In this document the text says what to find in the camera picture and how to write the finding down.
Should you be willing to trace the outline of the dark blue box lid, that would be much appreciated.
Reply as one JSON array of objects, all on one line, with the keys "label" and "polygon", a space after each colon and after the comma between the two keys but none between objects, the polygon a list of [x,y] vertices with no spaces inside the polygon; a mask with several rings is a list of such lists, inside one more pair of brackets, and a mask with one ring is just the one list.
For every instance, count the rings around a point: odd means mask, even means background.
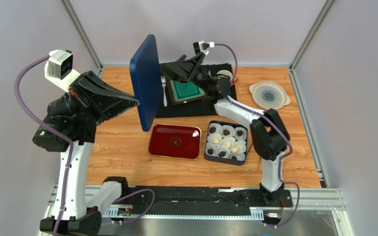
[{"label": "dark blue box lid", "polygon": [[142,130],[149,132],[163,102],[157,42],[153,34],[147,35],[132,56],[129,73],[134,96],[140,102],[137,110]]}]

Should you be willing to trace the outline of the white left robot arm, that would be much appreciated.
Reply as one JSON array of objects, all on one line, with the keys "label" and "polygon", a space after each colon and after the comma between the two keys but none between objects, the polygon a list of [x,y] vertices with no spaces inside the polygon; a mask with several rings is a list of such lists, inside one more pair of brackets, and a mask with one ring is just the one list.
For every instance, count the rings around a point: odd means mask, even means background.
[{"label": "white left robot arm", "polygon": [[55,236],[95,236],[101,214],[122,195],[124,180],[109,177],[89,199],[85,198],[86,176],[98,125],[139,105],[93,72],[45,72],[45,78],[64,94],[51,102],[33,142],[61,159],[58,192],[51,215],[40,222],[40,230]]}]

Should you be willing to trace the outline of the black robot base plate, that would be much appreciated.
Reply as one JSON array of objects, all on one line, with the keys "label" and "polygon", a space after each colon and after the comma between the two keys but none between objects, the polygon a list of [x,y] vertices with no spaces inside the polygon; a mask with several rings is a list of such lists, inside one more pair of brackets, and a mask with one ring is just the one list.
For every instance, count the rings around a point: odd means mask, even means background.
[{"label": "black robot base plate", "polygon": [[293,207],[292,196],[284,190],[272,201],[265,199],[259,189],[230,189],[212,187],[129,187],[125,193],[134,196],[114,203],[119,212],[138,216],[144,211],[148,215],[168,216],[248,216],[252,207]]}]

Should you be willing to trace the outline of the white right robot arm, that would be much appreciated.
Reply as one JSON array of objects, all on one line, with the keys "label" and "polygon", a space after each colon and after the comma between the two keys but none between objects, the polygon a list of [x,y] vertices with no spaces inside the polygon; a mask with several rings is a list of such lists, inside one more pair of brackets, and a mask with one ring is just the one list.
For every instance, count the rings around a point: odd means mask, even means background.
[{"label": "white right robot arm", "polygon": [[292,154],[289,133],[274,109],[259,111],[233,99],[231,95],[234,75],[210,74],[202,66],[205,54],[197,53],[187,59],[185,55],[172,62],[159,65],[161,73],[172,81],[192,82],[206,94],[206,109],[229,118],[247,128],[252,135],[252,146],[262,162],[262,180],[259,199],[269,206],[279,202],[284,191],[283,160]]}]

